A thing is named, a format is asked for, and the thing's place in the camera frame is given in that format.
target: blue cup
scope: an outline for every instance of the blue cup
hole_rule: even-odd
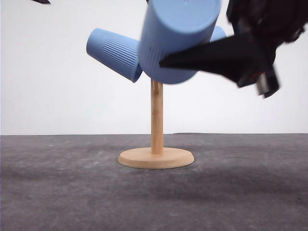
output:
[[[226,37],[226,33],[219,26],[215,26],[210,42],[220,40]]]
[[[220,0],[150,0],[138,50],[142,70],[162,83],[191,78],[196,71],[161,68],[159,61],[170,53],[209,42],[219,11]]]
[[[142,73],[138,45],[135,39],[97,28],[88,39],[87,53],[134,83]]]

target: white backdrop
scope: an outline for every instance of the white backdrop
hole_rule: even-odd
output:
[[[134,39],[145,0],[1,1],[1,132],[4,135],[150,133],[150,79],[131,83],[86,54],[94,28]],[[232,27],[223,0],[217,25]],[[263,100],[200,72],[165,85],[165,133],[307,133],[308,32],[277,50],[281,89]]]

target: gray floor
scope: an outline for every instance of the gray floor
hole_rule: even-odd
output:
[[[149,135],[2,136],[3,231],[307,231],[308,134],[173,134],[195,162],[124,167]]]

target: cup stand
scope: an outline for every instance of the cup stand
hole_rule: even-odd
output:
[[[193,154],[179,148],[164,147],[163,84],[151,79],[151,147],[122,152],[118,162],[124,166],[164,169],[182,167],[194,162]]]

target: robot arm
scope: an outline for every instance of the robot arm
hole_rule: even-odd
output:
[[[276,49],[304,32],[307,11],[307,0],[230,0],[234,36],[170,54],[159,64],[220,74],[238,87],[256,83],[259,94],[269,97],[279,89]]]

